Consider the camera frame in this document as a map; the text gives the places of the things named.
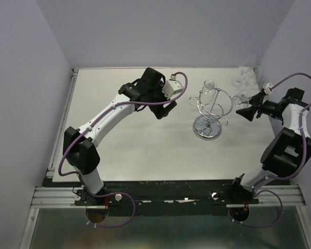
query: lavender wall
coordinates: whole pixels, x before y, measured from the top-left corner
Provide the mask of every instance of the lavender wall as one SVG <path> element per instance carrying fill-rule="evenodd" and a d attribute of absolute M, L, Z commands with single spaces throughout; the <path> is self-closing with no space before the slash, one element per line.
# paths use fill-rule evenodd
<path fill-rule="evenodd" d="M 293 0 L 37 2 L 73 67 L 222 67 L 260 59 Z"/>
<path fill-rule="evenodd" d="M 0 249 L 18 248 L 71 70 L 34 0 L 0 0 Z"/>
<path fill-rule="evenodd" d="M 295 72 L 311 74 L 311 0 L 296 0 L 262 58 L 264 80 L 275 83 Z M 272 99 L 279 101 L 288 88 L 305 90 L 304 101 L 311 101 L 311 82 L 296 76 L 274 90 Z M 308 115 L 308 131 L 311 135 L 311 109 Z M 273 121 L 277 133 L 281 125 Z M 295 179 L 300 184 L 311 219 L 311 159 Z"/>

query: black mounting plate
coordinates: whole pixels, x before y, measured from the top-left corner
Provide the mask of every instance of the black mounting plate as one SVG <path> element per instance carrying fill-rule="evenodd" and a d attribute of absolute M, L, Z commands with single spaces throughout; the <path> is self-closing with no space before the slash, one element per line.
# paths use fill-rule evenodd
<path fill-rule="evenodd" d="M 242 200 L 232 200 L 227 192 L 233 180 L 208 181 L 142 181 L 142 182 L 105 182 L 98 195 L 107 193 L 128 193 L 135 200 L 135 216 L 177 216 L 177 215 L 227 215 L 227 204 L 245 204 Z M 85 190 L 77 191 L 81 195 L 76 206 L 106 205 L 105 198 L 93 198 Z M 216 192 L 218 199 L 211 195 Z M 108 198 L 109 216 L 130 216 L 132 203 L 122 196 Z M 250 204 L 259 203 L 252 199 Z"/>

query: cable connector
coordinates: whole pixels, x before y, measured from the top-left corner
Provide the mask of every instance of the cable connector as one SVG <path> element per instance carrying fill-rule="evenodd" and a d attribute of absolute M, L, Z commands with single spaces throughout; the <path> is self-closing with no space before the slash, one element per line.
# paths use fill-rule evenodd
<path fill-rule="evenodd" d="M 263 84 L 263 89 L 264 89 L 264 92 L 266 93 L 266 95 L 270 96 L 271 93 L 272 93 L 272 90 L 271 88 L 273 87 L 273 84 L 272 83 L 269 83 L 269 82 L 265 82 Z"/>
<path fill-rule="evenodd" d="M 181 82 L 175 79 L 170 78 L 167 80 L 162 88 L 162 92 L 168 100 L 170 100 L 173 95 L 182 92 L 184 89 Z"/>
<path fill-rule="evenodd" d="M 176 80 L 176 75 L 172 74 L 171 75 L 171 80 Z"/>

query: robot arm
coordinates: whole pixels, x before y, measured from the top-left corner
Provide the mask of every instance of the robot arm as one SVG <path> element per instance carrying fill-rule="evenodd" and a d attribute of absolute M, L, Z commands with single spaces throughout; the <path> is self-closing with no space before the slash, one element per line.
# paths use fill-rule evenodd
<path fill-rule="evenodd" d="M 80 131 L 88 130 L 71 148 L 66 159 L 79 172 L 83 182 L 92 193 L 96 194 L 104 187 L 104 183 L 97 171 L 100 157 L 96 148 L 106 134 L 122 119 L 135 111 L 142 110 L 143 107 L 142 109 L 140 107 L 143 104 L 139 104 L 139 102 L 165 102 L 170 100 L 173 95 L 182 91 L 183 86 L 176 80 L 176 77 L 171 77 L 170 80 L 166 81 L 164 75 L 152 68 L 147 68 L 141 79 L 123 85 L 119 90 L 119 94 L 115 96 L 112 102 L 93 119 L 78 129 L 72 127 L 66 129 L 64 133 L 63 153 L 81 135 Z M 118 103 L 122 102 L 126 104 L 116 107 Z M 163 105 L 154 105 L 149 106 L 149 108 L 155 114 L 156 118 L 161 119 L 166 117 L 175 106 L 176 102 L 172 101 L 166 107 Z M 91 124 L 99 118 L 99 122 L 91 127 Z"/>
<path fill-rule="evenodd" d="M 289 89 L 279 103 L 268 101 L 272 84 L 265 84 L 263 89 L 253 96 L 246 109 L 237 110 L 236 113 L 252 121 L 262 114 L 279 119 L 284 127 L 267 147 L 261 157 L 261 167 L 257 167 L 247 174 L 236 178 L 231 186 L 230 194 L 243 200 L 251 200 L 253 192 L 273 181 L 276 177 L 292 175 L 299 167 L 303 156 L 303 143 L 299 125 L 299 115 L 307 106 L 302 102 L 304 91 L 298 88 Z M 307 156 L 305 163 L 311 156 L 311 138 L 306 128 L 308 109 L 303 112 L 302 128 L 307 141 Z"/>

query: white table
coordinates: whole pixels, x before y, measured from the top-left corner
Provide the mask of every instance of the white table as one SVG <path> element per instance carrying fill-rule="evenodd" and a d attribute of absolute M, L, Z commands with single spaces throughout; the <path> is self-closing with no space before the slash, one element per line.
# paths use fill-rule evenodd
<path fill-rule="evenodd" d="M 199 113 L 189 105 L 189 97 L 198 95 L 206 79 L 215 80 L 218 87 L 234 96 L 238 89 L 232 86 L 231 80 L 239 77 L 237 68 L 155 69 L 166 78 L 177 71 L 186 73 L 188 89 L 167 117 L 157 120 L 146 108 L 126 117 L 107 134 L 97 148 L 101 157 L 98 170 L 104 181 L 231 179 L 260 164 L 261 155 L 274 138 L 265 115 L 249 122 L 234 109 L 227 115 L 229 125 L 222 128 L 220 137 L 214 141 L 204 141 L 192 131 Z M 123 84 L 140 78 L 144 70 L 79 70 L 65 127 L 77 129 L 89 121 L 110 103 Z M 178 79 L 184 84 L 182 76 Z M 220 95 L 219 101 L 228 106 L 228 100 Z M 75 175 L 58 175 L 62 143 L 56 151 L 53 181 L 78 181 Z M 72 170 L 65 161 L 63 172 Z"/>

